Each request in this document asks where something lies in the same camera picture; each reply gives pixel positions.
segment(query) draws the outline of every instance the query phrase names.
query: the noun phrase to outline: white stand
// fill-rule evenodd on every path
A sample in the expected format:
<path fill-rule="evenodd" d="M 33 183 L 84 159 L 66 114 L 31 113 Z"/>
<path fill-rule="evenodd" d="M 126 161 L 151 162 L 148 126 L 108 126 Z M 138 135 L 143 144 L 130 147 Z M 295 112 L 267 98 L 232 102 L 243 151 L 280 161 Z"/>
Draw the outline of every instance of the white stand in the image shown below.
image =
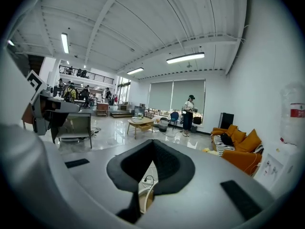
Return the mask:
<path fill-rule="evenodd" d="M 304 151 L 295 145 L 277 143 L 263 152 L 262 163 L 254 179 L 274 198 L 291 191 L 304 168 Z"/>

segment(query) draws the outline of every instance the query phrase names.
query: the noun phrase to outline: glossy tile floor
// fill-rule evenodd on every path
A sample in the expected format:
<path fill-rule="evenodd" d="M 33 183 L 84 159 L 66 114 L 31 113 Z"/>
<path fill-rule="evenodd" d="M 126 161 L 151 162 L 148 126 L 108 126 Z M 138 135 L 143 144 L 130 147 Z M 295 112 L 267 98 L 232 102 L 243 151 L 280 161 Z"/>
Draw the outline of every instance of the glossy tile floor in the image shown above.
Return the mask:
<path fill-rule="evenodd" d="M 91 117 L 91 128 L 98 127 L 101 130 L 92 136 L 92 149 L 99 150 L 104 148 L 111 148 L 125 144 L 134 144 L 135 146 L 146 141 L 147 139 L 160 139 L 181 145 L 189 148 L 202 150 L 206 147 L 212 150 L 211 138 L 208 135 L 190 133 L 189 137 L 185 137 L 180 132 L 181 129 L 174 129 L 168 127 L 166 133 L 159 131 L 157 127 L 151 130 L 141 132 L 137 129 L 137 139 L 134 139 L 134 127 L 131 126 L 127 135 L 128 118 L 112 118 L 108 117 Z M 43 141 L 52 141 L 50 130 L 45 136 L 41 136 Z M 88 152 L 90 151 L 90 141 L 85 140 L 67 142 L 55 140 L 55 144 L 61 154 L 68 154 L 72 152 Z"/>

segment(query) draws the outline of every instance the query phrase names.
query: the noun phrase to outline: coffee table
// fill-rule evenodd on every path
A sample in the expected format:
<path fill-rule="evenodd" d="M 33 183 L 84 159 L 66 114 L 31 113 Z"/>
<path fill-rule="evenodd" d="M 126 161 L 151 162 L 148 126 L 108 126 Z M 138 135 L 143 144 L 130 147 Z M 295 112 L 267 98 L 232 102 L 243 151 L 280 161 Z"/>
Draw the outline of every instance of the coffee table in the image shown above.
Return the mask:
<path fill-rule="evenodd" d="M 128 125 L 128 129 L 127 129 L 127 134 L 129 131 L 129 127 L 132 125 L 134 126 L 134 139 L 136 139 L 137 137 L 137 128 L 139 128 L 141 131 L 146 131 L 149 129 L 152 129 L 153 132 L 153 120 L 144 117 L 143 119 L 131 119 L 128 120 L 129 125 Z"/>

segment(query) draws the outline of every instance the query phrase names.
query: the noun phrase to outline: roller blind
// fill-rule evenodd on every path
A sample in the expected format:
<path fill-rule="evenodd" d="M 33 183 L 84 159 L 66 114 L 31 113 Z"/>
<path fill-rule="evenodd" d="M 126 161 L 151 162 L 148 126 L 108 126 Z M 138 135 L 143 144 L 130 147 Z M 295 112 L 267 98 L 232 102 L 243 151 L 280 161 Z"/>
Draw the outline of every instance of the roller blind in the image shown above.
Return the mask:
<path fill-rule="evenodd" d="M 173 82 L 152 83 L 148 106 L 152 109 L 169 111 Z"/>
<path fill-rule="evenodd" d="M 194 105 L 199 113 L 203 113 L 204 108 L 204 82 L 205 80 L 174 81 L 172 109 L 181 110 L 189 95 L 194 95 Z"/>

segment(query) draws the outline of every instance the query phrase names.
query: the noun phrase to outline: ceiling light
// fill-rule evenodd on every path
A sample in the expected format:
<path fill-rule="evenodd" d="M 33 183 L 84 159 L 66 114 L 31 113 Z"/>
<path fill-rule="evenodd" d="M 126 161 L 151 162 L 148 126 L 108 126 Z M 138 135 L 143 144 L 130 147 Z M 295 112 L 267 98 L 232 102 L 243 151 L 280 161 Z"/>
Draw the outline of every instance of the ceiling light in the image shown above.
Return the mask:
<path fill-rule="evenodd" d="M 61 34 L 61 41 L 63 45 L 63 50 L 65 53 L 69 53 L 69 47 L 68 47 L 68 34 L 62 33 Z"/>
<path fill-rule="evenodd" d="M 11 40 L 8 40 L 9 45 L 15 46 Z"/>
<path fill-rule="evenodd" d="M 136 70 L 132 70 L 132 71 L 129 71 L 127 72 L 127 74 L 134 74 L 134 73 L 137 73 L 137 72 L 140 72 L 140 71 L 143 71 L 144 69 L 142 67 L 136 69 Z"/>
<path fill-rule="evenodd" d="M 167 63 L 177 63 L 181 61 L 187 61 L 191 59 L 201 59 L 204 58 L 204 52 L 199 52 L 199 53 L 192 53 L 184 56 L 179 56 L 176 58 L 168 59 L 166 60 Z"/>

